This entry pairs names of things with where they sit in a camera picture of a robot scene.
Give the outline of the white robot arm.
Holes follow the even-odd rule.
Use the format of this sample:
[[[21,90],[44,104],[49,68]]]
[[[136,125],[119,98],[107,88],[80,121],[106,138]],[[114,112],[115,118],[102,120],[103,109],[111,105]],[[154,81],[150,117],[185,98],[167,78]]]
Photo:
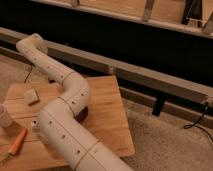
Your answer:
[[[47,45],[39,34],[19,40],[16,49],[64,89],[61,95],[40,110],[37,121],[41,134],[73,171],[133,171],[77,121],[90,98],[87,80],[77,71],[49,57]]]

